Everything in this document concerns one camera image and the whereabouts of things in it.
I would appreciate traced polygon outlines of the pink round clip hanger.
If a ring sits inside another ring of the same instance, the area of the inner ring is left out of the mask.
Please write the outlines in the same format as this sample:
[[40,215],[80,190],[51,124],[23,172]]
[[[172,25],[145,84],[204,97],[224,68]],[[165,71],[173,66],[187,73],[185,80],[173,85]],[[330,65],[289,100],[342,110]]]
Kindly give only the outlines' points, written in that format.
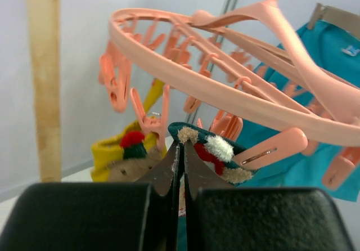
[[109,47],[101,59],[99,80],[130,97],[140,113],[137,91],[127,80],[130,61],[169,87],[188,96],[188,104],[204,102],[244,118],[254,101],[275,102],[254,72],[206,39],[200,30],[221,35],[239,51],[258,58],[280,72],[294,74],[300,59],[300,39],[278,7],[278,0],[235,9],[221,16],[197,11],[192,16],[148,8],[124,8],[109,18]]

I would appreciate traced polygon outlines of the yellow sock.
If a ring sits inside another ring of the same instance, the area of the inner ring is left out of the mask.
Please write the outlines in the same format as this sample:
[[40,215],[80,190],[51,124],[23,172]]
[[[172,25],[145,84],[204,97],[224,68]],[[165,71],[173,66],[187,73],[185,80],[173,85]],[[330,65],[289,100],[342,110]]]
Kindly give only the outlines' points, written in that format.
[[162,96],[163,88],[164,82],[154,78],[148,94],[143,102],[143,108],[146,114],[150,111],[151,107],[157,102],[157,100]]
[[105,182],[109,178],[110,170],[115,165],[130,159],[144,159],[151,150],[158,149],[159,136],[151,132],[145,134],[135,120],[122,133],[92,144],[93,182]]

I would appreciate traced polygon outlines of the christmas pattern sock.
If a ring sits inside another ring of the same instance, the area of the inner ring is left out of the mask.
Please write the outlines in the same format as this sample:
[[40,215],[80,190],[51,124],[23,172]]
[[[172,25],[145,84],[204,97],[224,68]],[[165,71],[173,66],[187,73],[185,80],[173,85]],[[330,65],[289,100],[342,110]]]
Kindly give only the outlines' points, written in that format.
[[245,150],[241,145],[184,122],[171,123],[168,131],[180,144],[190,140],[199,158],[226,182],[236,185],[253,177],[254,172],[241,168],[233,161],[236,154]]

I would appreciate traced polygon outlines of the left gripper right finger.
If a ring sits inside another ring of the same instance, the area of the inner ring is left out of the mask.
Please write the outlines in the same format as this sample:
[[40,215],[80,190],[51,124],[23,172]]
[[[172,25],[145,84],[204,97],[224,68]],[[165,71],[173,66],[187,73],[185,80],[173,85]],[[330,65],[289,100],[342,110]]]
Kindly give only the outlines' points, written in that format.
[[353,250],[331,198],[314,188],[236,188],[183,147],[188,250]]

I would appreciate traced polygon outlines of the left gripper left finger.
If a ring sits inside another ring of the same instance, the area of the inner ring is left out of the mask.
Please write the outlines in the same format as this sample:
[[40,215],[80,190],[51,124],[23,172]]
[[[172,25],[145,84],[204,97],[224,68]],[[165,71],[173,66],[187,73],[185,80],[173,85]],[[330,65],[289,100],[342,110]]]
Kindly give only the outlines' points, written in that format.
[[176,250],[178,165],[174,142],[136,182],[37,183],[18,198],[2,250]]

